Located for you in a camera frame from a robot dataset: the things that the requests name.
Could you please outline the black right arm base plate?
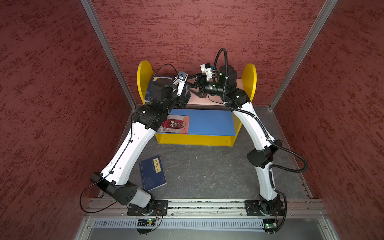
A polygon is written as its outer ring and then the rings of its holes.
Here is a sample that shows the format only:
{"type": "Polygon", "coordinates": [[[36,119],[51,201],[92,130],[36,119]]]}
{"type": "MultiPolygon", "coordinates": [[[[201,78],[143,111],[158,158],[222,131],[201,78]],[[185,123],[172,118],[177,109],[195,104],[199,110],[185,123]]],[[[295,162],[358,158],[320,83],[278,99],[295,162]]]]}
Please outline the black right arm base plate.
{"type": "Polygon", "coordinates": [[[278,214],[283,216],[285,212],[285,206],[282,201],[265,201],[265,200],[246,200],[245,209],[247,216],[262,216],[271,217],[278,214]]]}

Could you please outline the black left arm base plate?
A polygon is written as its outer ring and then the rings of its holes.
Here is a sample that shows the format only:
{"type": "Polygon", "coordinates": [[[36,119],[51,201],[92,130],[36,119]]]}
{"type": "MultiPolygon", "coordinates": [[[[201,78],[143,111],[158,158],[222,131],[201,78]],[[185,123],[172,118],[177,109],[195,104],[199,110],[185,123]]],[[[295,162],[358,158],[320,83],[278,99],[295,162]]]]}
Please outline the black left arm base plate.
{"type": "Polygon", "coordinates": [[[128,216],[166,216],[168,211],[168,200],[150,200],[145,208],[129,204],[128,216]]]}

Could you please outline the red Hamlet picture book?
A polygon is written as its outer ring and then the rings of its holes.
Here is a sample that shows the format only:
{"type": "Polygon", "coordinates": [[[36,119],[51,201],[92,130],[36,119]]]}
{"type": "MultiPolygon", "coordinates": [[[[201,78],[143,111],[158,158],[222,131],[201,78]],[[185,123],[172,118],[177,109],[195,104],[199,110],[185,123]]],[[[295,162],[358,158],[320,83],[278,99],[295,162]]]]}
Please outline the red Hamlet picture book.
{"type": "Polygon", "coordinates": [[[167,120],[158,129],[158,132],[168,134],[188,134],[189,125],[189,116],[169,115],[167,120]]]}

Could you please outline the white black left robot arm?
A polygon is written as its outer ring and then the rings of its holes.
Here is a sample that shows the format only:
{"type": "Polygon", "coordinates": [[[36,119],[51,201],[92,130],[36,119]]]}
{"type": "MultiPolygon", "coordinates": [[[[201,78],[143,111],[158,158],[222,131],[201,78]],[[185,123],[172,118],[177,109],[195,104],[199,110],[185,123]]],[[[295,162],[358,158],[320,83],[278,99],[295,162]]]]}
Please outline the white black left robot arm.
{"type": "Polygon", "coordinates": [[[187,77],[179,74],[175,81],[153,82],[153,98],[134,111],[130,131],[110,163],[90,180],[121,205],[152,208],[153,196],[129,181],[131,171],[149,140],[167,120],[174,107],[187,105],[187,77]]]}

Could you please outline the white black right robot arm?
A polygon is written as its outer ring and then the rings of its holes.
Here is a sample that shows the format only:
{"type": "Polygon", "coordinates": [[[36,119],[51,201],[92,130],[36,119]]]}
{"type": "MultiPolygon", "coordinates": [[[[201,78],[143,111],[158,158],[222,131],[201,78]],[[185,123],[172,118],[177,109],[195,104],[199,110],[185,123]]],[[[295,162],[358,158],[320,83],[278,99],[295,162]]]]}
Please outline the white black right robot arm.
{"type": "Polygon", "coordinates": [[[281,210],[281,195],[275,188],[272,165],[273,155],[282,147],[282,142],[267,131],[254,110],[252,100],[257,86],[256,67],[253,64],[246,65],[241,77],[241,88],[238,87],[238,75],[232,66],[216,69],[210,64],[202,64],[201,73],[192,76],[192,79],[194,82],[188,86],[198,90],[197,96],[219,96],[250,135],[254,149],[247,154],[247,158],[258,175],[260,212],[270,216],[281,210]]]}

